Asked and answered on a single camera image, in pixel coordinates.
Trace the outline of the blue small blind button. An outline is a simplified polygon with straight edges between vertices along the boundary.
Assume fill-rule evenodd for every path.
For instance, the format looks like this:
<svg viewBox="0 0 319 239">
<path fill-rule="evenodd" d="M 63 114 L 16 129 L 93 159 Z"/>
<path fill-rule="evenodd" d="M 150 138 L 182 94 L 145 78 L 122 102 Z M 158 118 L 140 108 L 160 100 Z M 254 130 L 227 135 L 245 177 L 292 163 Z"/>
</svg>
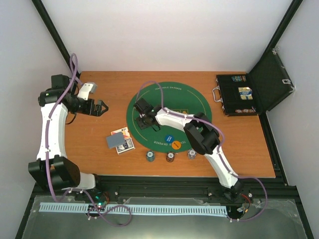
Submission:
<svg viewBox="0 0 319 239">
<path fill-rule="evenodd" d="M 174 141 L 174 136 L 171 135 L 171 134 L 168 134 L 168 135 L 165 136 L 164 139 L 165 139 L 165 142 L 172 143 Z"/>
</svg>

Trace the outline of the orange big blind button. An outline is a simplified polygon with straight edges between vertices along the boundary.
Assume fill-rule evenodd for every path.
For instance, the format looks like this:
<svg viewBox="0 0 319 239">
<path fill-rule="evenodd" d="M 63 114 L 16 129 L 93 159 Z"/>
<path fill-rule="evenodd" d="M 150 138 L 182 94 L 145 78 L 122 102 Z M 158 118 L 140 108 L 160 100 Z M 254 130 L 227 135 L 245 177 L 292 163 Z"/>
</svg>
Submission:
<svg viewBox="0 0 319 239">
<path fill-rule="evenodd" d="M 174 150 L 179 150 L 181 148 L 181 142 L 175 140 L 171 143 L 171 146 Z"/>
</svg>

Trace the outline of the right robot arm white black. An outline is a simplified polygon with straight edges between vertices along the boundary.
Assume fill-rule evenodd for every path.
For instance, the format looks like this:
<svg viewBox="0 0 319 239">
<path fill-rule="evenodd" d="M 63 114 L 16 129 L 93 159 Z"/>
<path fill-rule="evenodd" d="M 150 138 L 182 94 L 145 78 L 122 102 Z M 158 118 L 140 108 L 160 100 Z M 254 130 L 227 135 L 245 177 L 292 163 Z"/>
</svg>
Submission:
<svg viewBox="0 0 319 239">
<path fill-rule="evenodd" d="M 137 123 L 141 129 L 156 125 L 169 126 L 184 132 L 191 148 L 203 155 L 213 167 L 222 187 L 222 197 L 229 202 L 235 202 L 241 193 L 242 184 L 223 153 L 219 139 L 221 132 L 205 114 L 189 115 L 160 106 L 140 106 L 138 103 L 134 104 L 134 108 L 139 112 Z"/>
</svg>

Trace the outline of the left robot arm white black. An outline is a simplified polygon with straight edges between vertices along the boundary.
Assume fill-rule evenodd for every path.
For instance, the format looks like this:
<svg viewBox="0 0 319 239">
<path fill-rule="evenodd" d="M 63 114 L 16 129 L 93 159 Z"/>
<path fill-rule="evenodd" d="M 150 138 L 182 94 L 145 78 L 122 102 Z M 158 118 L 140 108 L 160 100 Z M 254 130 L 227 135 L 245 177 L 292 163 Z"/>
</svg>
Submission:
<svg viewBox="0 0 319 239">
<path fill-rule="evenodd" d="M 96 174 L 82 173 L 70 161 L 65 149 L 65 127 L 69 113 L 100 117 L 108 110 L 102 101 L 89 98 L 97 85 L 84 83 L 74 92 L 74 80 L 65 75 L 53 75 L 51 87 L 40 93 L 38 103 L 42 115 L 42 133 L 39 151 L 28 171 L 38 186 L 49 192 L 56 190 L 82 191 L 92 200 L 103 197 L 104 188 L 98 184 Z"/>
</svg>

